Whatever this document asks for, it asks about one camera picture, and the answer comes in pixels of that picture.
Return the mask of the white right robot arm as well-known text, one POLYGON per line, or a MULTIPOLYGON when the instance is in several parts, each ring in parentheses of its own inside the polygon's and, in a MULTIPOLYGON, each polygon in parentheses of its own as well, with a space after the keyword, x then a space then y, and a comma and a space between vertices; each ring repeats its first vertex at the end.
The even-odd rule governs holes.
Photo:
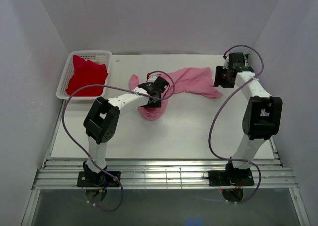
POLYGON ((248 66, 245 54, 236 52, 224 56, 223 66, 216 67, 214 87, 238 87, 248 103, 242 119, 243 138, 225 171, 225 181, 236 185, 242 172, 250 169, 259 148, 277 134, 280 127, 283 101, 269 94, 260 84, 255 71, 248 66))

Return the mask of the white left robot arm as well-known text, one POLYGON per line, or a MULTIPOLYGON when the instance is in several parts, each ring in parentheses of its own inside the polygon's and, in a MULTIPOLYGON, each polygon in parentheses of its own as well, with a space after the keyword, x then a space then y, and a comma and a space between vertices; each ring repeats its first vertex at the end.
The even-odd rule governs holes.
POLYGON ((99 97, 94 101, 83 123, 90 154, 83 168, 94 186, 105 181, 101 170, 106 168, 107 143, 115 135, 119 117, 138 107, 161 107, 160 99, 168 88, 168 81, 157 75, 137 85, 131 93, 110 99, 99 97))

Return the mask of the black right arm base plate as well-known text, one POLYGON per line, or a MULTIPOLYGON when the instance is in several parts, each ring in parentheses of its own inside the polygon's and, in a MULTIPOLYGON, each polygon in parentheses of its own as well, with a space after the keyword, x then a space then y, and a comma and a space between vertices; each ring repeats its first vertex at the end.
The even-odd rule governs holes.
POLYGON ((204 179, 208 179, 209 186, 254 186, 254 179, 251 171, 247 174, 226 173, 225 170, 210 170, 203 174, 204 179))

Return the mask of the pink t shirt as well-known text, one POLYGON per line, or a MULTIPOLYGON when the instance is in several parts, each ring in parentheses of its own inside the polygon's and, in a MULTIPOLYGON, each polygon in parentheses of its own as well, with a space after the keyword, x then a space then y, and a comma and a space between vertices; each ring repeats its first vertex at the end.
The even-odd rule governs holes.
MULTIPOLYGON (((192 93, 208 99, 216 99, 222 96, 213 86, 212 71, 209 67, 183 68, 168 75, 158 74, 158 76, 163 77, 169 83, 169 89, 164 92, 165 95, 170 95, 175 90, 175 94, 192 93)), ((153 121, 164 114, 168 102, 168 99, 162 101, 160 108, 138 107, 138 110, 144 118, 153 121)))

